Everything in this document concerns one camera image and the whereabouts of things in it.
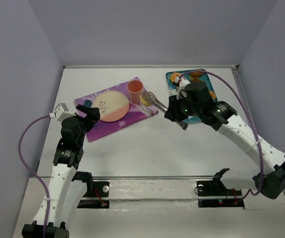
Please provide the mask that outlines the metal mounting rail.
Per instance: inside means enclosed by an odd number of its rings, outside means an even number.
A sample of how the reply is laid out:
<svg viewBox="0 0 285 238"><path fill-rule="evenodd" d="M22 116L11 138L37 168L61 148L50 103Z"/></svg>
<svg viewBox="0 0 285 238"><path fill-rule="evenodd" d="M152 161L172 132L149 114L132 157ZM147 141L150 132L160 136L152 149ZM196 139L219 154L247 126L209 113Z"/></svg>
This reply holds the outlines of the metal mounting rail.
<svg viewBox="0 0 285 238"><path fill-rule="evenodd" d="M212 179L214 176L93 176L94 180L112 179Z"/></svg>

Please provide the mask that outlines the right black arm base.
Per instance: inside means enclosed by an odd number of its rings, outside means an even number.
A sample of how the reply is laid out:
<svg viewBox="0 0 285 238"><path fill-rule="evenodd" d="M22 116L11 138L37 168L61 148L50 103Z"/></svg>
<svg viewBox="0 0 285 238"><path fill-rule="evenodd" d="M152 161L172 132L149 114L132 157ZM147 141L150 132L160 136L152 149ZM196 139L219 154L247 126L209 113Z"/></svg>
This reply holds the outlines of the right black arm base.
<svg viewBox="0 0 285 238"><path fill-rule="evenodd" d="M220 181L229 169L217 172L211 180L197 181L194 189L199 208L245 208L241 190L227 189Z"/></svg>

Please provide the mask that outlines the teal floral tray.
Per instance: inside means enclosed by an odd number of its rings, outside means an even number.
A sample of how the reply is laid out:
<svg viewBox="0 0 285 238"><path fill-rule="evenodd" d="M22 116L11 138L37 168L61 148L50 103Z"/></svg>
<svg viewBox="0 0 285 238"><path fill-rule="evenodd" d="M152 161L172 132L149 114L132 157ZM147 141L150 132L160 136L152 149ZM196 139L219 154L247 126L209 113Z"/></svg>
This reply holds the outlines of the teal floral tray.
<svg viewBox="0 0 285 238"><path fill-rule="evenodd" d="M170 96L176 96L177 95L177 85L170 81L170 76L174 72L175 71L171 71L171 72L167 72L165 74L167 85L168 85L168 91L169 91ZM177 71L177 72L184 74L184 73L189 72L189 71L188 70L181 70L181 71ZM188 81L190 81L192 79L190 77L190 74L186 74L182 78L185 78ZM199 79L207 85L209 91L213 91L215 93L213 86L211 84L211 81L209 79L209 76L207 74L203 73L203 75L200 76ZM188 117L187 119L183 120L183 122L187 123L187 124L197 124L197 123L201 123L201 120L198 117Z"/></svg>

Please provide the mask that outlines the pink plastic cup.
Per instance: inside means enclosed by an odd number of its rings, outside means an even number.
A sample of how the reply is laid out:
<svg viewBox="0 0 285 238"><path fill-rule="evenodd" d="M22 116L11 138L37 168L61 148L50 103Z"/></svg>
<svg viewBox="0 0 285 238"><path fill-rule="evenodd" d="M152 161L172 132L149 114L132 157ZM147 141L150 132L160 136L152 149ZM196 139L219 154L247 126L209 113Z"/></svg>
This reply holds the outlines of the pink plastic cup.
<svg viewBox="0 0 285 238"><path fill-rule="evenodd" d="M133 104L139 104L140 96L143 91L143 84L139 80L131 80L127 84L127 90L130 102Z"/></svg>

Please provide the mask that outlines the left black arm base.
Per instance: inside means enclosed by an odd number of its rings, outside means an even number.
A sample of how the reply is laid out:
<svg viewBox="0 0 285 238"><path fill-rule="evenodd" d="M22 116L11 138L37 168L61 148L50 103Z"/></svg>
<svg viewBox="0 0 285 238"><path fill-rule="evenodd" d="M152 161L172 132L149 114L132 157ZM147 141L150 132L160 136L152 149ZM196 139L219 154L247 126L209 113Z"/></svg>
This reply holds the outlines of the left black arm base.
<svg viewBox="0 0 285 238"><path fill-rule="evenodd" d="M72 181L81 181L86 184L86 191L77 206L78 209L108 209L110 207L109 181L94 180L89 172L76 172Z"/></svg>

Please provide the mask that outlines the blue plastic spoon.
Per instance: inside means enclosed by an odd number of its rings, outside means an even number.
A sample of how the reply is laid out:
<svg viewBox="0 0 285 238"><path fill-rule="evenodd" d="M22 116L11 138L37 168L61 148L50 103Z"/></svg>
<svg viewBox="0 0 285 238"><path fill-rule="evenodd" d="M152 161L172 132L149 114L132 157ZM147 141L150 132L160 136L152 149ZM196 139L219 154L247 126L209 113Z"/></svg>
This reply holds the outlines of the blue plastic spoon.
<svg viewBox="0 0 285 238"><path fill-rule="evenodd" d="M92 102L90 100L85 100L83 105L90 108L92 106Z"/></svg>

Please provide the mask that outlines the metal serving tongs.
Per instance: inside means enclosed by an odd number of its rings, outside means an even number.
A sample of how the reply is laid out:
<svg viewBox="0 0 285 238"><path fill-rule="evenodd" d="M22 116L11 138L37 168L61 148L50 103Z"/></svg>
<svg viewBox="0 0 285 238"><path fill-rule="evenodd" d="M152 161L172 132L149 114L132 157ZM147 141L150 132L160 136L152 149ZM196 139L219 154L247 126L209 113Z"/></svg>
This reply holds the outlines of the metal serving tongs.
<svg viewBox="0 0 285 238"><path fill-rule="evenodd" d="M168 108L163 105L152 92L148 91L143 91L141 96L147 100L148 102L152 103L155 105L160 111L162 111L164 114L168 111ZM183 130L186 130L188 127L187 123L181 122L181 121L176 121L175 122L177 125L179 125Z"/></svg>

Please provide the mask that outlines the cream and pink plate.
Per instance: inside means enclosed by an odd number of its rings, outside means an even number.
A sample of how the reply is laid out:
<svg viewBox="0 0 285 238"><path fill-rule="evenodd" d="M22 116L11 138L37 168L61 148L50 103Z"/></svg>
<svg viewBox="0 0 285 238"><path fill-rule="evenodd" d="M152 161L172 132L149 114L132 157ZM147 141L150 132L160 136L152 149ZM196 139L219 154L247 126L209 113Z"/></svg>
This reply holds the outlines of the cream and pink plate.
<svg viewBox="0 0 285 238"><path fill-rule="evenodd" d="M127 96L119 91L107 91L96 97L92 107L99 108L101 121L115 122L128 113L130 102Z"/></svg>

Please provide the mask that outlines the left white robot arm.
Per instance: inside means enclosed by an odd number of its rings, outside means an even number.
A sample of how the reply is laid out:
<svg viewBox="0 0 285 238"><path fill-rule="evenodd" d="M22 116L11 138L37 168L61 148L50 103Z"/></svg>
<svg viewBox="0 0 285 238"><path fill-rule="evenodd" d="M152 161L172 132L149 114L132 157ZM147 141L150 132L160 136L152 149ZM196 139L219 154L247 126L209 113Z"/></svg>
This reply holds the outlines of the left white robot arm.
<svg viewBox="0 0 285 238"><path fill-rule="evenodd" d="M98 108L77 105L84 115L70 113L64 103L58 104L46 118L61 123L61 138L56 147L52 174L48 184L27 163L24 166L39 180L45 196L30 224L22 229L24 238L67 238L69 224L81 198L93 190L93 177L78 170L83 156L85 136L100 119Z"/></svg>

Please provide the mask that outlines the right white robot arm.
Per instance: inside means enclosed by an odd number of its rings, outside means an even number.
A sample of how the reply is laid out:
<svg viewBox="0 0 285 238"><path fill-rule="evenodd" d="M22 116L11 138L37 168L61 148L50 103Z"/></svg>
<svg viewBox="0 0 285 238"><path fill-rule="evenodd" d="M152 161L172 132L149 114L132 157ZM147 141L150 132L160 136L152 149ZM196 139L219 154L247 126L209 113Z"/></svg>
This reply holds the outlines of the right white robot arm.
<svg viewBox="0 0 285 238"><path fill-rule="evenodd" d="M204 83L188 83L178 95L170 96L164 116L173 122L198 116L259 166L259 172L222 169L214 179L225 188L256 190L269 199L276 199L285 189L285 153L260 137L227 102L213 100Z"/></svg>

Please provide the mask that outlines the brown bread wedge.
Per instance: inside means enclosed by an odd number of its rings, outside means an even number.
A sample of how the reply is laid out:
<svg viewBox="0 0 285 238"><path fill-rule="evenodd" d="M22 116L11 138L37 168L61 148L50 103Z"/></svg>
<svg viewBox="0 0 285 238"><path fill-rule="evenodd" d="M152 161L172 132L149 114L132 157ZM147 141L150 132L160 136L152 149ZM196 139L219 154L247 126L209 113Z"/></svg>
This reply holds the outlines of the brown bread wedge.
<svg viewBox="0 0 285 238"><path fill-rule="evenodd" d="M191 78L199 78L202 75L203 75L202 72L193 72L193 73L190 74L190 77Z"/></svg>

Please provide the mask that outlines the purple floral placemat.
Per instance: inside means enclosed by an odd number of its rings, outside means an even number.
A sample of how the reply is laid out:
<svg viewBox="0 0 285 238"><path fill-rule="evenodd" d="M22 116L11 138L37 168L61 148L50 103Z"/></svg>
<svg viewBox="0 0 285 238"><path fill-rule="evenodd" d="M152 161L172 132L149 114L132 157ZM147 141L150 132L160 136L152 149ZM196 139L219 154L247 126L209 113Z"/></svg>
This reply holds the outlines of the purple floral placemat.
<svg viewBox="0 0 285 238"><path fill-rule="evenodd" d="M86 134L88 142L115 133L127 126L158 114L155 106L142 103L133 104L134 94L140 96L145 90L138 77L110 88L77 98L74 104L88 108L98 108L100 120Z"/></svg>

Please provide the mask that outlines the small glazed bun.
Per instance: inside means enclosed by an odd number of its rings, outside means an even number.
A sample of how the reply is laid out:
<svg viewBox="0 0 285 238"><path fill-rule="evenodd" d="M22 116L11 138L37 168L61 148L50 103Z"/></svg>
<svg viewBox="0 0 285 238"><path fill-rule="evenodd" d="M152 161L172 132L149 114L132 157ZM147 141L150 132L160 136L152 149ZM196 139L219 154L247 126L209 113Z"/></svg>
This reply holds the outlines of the small glazed bun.
<svg viewBox="0 0 285 238"><path fill-rule="evenodd" d="M209 93L210 93L212 99L215 100L216 99L216 94L213 91L210 91Z"/></svg>

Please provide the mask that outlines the small round bread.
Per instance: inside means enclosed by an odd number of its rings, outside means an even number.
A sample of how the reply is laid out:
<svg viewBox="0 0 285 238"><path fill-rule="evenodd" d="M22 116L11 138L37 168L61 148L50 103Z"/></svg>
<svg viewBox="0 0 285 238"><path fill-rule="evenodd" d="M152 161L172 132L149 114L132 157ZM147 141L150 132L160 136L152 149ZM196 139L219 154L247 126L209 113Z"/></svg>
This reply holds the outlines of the small round bread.
<svg viewBox="0 0 285 238"><path fill-rule="evenodd" d="M140 102L141 102L141 104L143 104L143 105L145 105L147 107L152 105L152 103L150 103L147 100L145 100L142 96L140 96Z"/></svg>

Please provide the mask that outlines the dark chocolate pastry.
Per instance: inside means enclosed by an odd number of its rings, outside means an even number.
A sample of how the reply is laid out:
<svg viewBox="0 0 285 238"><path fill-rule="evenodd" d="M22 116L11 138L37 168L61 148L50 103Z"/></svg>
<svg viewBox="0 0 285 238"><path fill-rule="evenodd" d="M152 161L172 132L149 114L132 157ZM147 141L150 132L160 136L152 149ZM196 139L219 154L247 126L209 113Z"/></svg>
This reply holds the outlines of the dark chocolate pastry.
<svg viewBox="0 0 285 238"><path fill-rule="evenodd" d="M191 80L190 80L190 82L191 83L196 83L196 82L202 82L199 78L192 78Z"/></svg>

